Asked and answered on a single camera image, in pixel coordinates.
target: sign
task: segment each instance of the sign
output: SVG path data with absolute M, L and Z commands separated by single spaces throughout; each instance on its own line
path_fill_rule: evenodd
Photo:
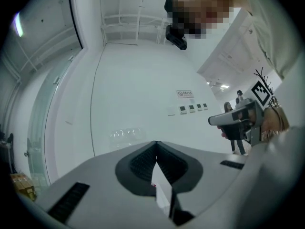
M 262 106 L 265 106 L 267 103 L 269 103 L 271 94 L 260 81 L 255 84 L 251 91 Z
M 191 90 L 178 90 L 178 98 L 194 98 L 193 92 Z

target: white wall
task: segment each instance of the white wall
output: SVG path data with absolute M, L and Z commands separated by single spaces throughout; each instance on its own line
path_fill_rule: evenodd
M 263 76 L 266 76 L 266 78 L 273 71 L 265 60 L 260 62 L 253 62 L 249 69 L 235 77 L 234 82 L 236 87 L 225 89 L 224 94 L 221 94 L 220 96 L 216 94 L 216 99 L 218 100 L 219 104 L 223 105 L 225 102 L 230 102 L 233 99 L 236 99 L 238 90 L 241 90 L 243 93 L 245 93 L 257 79 L 260 79 L 258 76 L 254 75 L 254 73 L 256 73 L 255 70 L 258 70 L 260 73 L 262 67 L 264 68 L 262 74 Z
M 0 125 L 3 131 L 5 122 L 5 111 L 9 103 L 10 96 L 14 90 L 17 80 L 11 75 L 8 69 L 0 61 Z
M 100 0 L 72 0 L 84 49 L 59 84 L 46 123 L 45 155 L 50 182 L 94 157 L 90 105 L 95 69 L 103 50 Z
M 214 50 L 216 48 L 222 48 L 220 42 L 226 42 L 226 37 L 230 36 L 231 31 L 234 31 L 236 30 L 236 28 L 240 27 L 247 14 L 240 8 L 235 8 L 231 16 L 232 17 L 228 19 L 231 24 L 219 24 L 219 28 L 208 31 L 208 33 L 205 35 L 205 38 L 202 38 L 200 40 L 187 40 L 187 50 L 185 51 L 185 55 L 193 63 L 193 67 L 196 72 L 203 70 L 203 64 L 212 55 Z
M 146 137 L 132 144 L 162 140 L 229 152 L 220 131 L 208 124 L 208 117 L 221 113 L 218 102 L 192 63 L 173 46 L 138 43 L 140 46 L 107 44 L 103 52 L 91 106 L 95 154 L 124 147 L 113 147 L 110 134 L 125 128 L 146 132 Z M 193 99 L 179 99 L 176 90 L 192 90 L 194 104 L 207 103 L 209 110 L 180 115 L 178 106 L 192 104 Z M 170 106 L 176 116 L 168 116 Z
M 247 70 L 246 74 L 253 74 L 255 72 L 255 67 L 250 67 L 249 70 Z M 273 88 L 273 90 L 275 91 L 280 84 L 282 83 L 281 78 L 276 74 L 276 72 L 274 70 L 272 70 L 269 74 L 266 75 L 266 79 L 268 77 L 267 83 L 270 84 L 270 87 Z M 241 90 L 243 93 L 246 92 L 249 87 L 255 83 L 256 80 L 260 79 L 258 76 L 253 75 L 253 78 L 251 81 L 244 81 L 242 82 L 240 85 L 238 85 L 237 87 L 234 87 L 233 89 L 231 89 L 230 91 L 228 91 L 227 94 L 225 94 L 224 96 L 222 96 L 222 98 L 217 98 L 218 104 L 219 106 L 222 106 L 222 110 L 224 108 L 224 103 L 225 102 L 230 102 L 232 108 L 235 108 L 236 102 L 235 99 L 237 98 L 237 91 Z
M 14 122 L 12 132 L 14 134 L 14 159 L 17 172 L 23 172 L 30 175 L 28 158 L 24 156 L 27 151 L 27 138 L 30 116 L 34 102 L 40 87 L 51 70 L 51 64 L 36 72 L 29 83 L 20 89 L 19 97 L 15 102 L 17 110 L 12 119 Z

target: white pipe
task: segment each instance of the white pipe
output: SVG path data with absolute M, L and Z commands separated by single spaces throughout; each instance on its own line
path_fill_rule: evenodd
M 120 26 L 120 27 L 109 27 L 106 32 L 107 34 L 111 33 L 120 33 L 120 32 L 134 32 L 136 33 L 137 26 Z M 153 25 L 141 25 L 141 32 L 147 32 L 147 33 L 158 33 L 158 29 Z
M 7 57 L 8 62 L 12 65 L 11 70 L 14 72 L 14 74 L 20 79 L 20 74 L 19 74 L 19 69 L 18 67 L 14 64 L 14 62 L 10 59 L 8 53 L 6 52 L 6 50 L 3 48 L 3 51 Z
M 161 43 L 161 37 L 162 37 L 162 31 L 164 27 L 164 20 L 162 20 L 161 30 L 160 30 L 160 36 L 159 36 L 159 44 Z
M 157 40 L 156 40 L 156 44 L 158 44 L 159 33 L 160 33 L 160 30 L 158 30 L 158 33 L 157 33 Z
M 121 13 L 121 0 L 119 0 L 119 24 L 122 24 L 121 23 L 120 13 Z
M 23 47 L 21 46 L 20 42 L 18 41 L 18 39 L 16 38 L 16 42 L 19 45 L 19 47 L 21 48 L 23 54 L 25 55 L 25 57 L 28 59 L 27 62 L 30 62 L 30 64 L 32 65 L 32 67 L 37 71 L 35 65 L 32 63 L 32 61 L 29 59 L 29 57 L 27 56 L 27 54 L 25 53 L 25 51 L 23 50 Z
M 104 17 L 104 14 L 103 14 L 102 0 L 100 0 L 100 7 L 101 7 L 102 25 L 104 25 L 105 24 L 105 17 Z
M 118 18 L 119 15 L 115 14 L 115 15 L 110 15 L 110 16 L 106 16 L 105 19 L 111 19 L 111 18 Z M 120 17 L 138 17 L 137 14 L 121 14 Z M 161 17 L 156 17 L 156 16 L 149 16 L 149 15 L 141 15 L 141 17 L 143 18 L 148 18 L 148 19 L 153 19 L 153 20 L 163 20 L 163 18 Z
M 48 43 L 50 43 L 51 41 L 55 40 L 55 39 L 58 38 L 59 36 L 63 35 L 64 33 L 68 32 L 68 31 L 71 31 L 71 30 L 73 30 L 73 29 L 74 29 L 73 26 L 72 26 L 72 27 L 69 27 L 69 28 L 65 29 L 64 31 L 58 33 L 56 36 L 52 37 L 50 40 L 48 40 L 46 43 L 44 43 L 42 46 L 40 46 L 40 47 L 31 55 L 30 59 L 31 59 L 32 57 L 34 57 L 34 55 L 35 55 L 37 52 L 39 52 L 40 49 L 43 48 L 45 45 L 47 45 Z M 22 71 L 22 70 L 24 69 L 24 67 L 26 66 L 27 63 L 28 63 L 28 62 L 26 62 L 26 63 L 22 66 L 22 68 L 21 68 L 20 71 Z
M 145 24 L 150 24 L 154 21 L 159 21 L 159 19 L 155 19 L 155 20 L 152 20 L 152 21 L 149 21 L 149 22 L 142 22 L 141 25 L 145 25 Z M 117 23 L 117 24 L 107 24 L 107 25 L 104 25 L 104 28 L 107 28 L 107 27 L 113 27 L 113 26 L 120 26 L 120 25 L 127 25 L 127 26 L 131 26 L 131 25 L 136 25 L 137 23 Z
M 136 30 L 136 33 L 135 33 L 135 40 L 136 42 L 138 41 L 138 38 L 139 38 L 139 31 L 140 31 L 140 15 L 141 15 L 141 10 L 142 10 L 142 3 L 143 3 L 144 0 L 141 0 L 140 2 L 140 5 L 139 5 L 139 10 L 138 10 L 138 17 L 137 17 L 137 30 Z
M 17 81 L 13 90 L 10 93 L 9 100 L 8 100 L 6 106 L 5 106 L 5 109 L 4 109 L 4 115 L 3 115 L 2 123 L 3 123 L 3 130 L 5 130 L 4 131 L 5 133 L 7 133 L 8 129 L 9 129 L 11 112 L 12 112 L 12 109 L 13 109 L 13 106 L 14 106 L 14 103 L 15 103 L 16 96 L 17 96 L 17 93 L 19 91 L 20 85 L 21 85 L 21 81 Z
M 9 60 L 5 57 L 5 55 L 2 56 L 1 58 L 5 68 L 10 72 L 10 74 L 12 75 L 12 77 L 14 77 L 17 81 L 20 80 L 20 75 L 18 73 L 16 73 L 15 71 L 13 71 L 13 68 L 10 67 L 10 62 Z
M 138 10 L 138 19 L 137 19 L 137 30 L 136 30 L 136 34 L 135 34 L 135 40 L 138 41 L 138 37 L 139 37 L 139 31 L 140 31 L 140 14 L 141 14 L 141 7 L 139 7 Z

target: cardboard box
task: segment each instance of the cardboard box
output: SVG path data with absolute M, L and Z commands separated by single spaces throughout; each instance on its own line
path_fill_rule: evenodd
M 33 182 L 25 174 L 11 174 L 10 175 L 15 189 L 21 194 L 27 196 L 32 201 L 36 198 Z

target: black vent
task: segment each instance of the black vent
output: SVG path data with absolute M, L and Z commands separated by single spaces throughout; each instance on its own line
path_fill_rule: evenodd
M 220 164 L 224 165 L 224 166 L 229 166 L 231 168 L 239 169 L 239 170 L 241 170 L 244 167 L 244 164 L 240 164 L 240 163 L 236 163 L 236 162 L 228 161 L 228 160 L 224 160 Z
M 156 147 L 151 146 L 144 152 L 133 158 L 130 162 L 130 170 L 140 179 L 151 182 L 153 168 L 156 165 Z
M 49 215 L 61 223 L 65 223 L 77 207 L 81 198 L 90 186 L 76 183 L 70 190 L 51 208 Z
M 157 157 L 158 165 L 170 184 L 180 179 L 188 169 L 185 160 L 164 147 L 159 147 Z

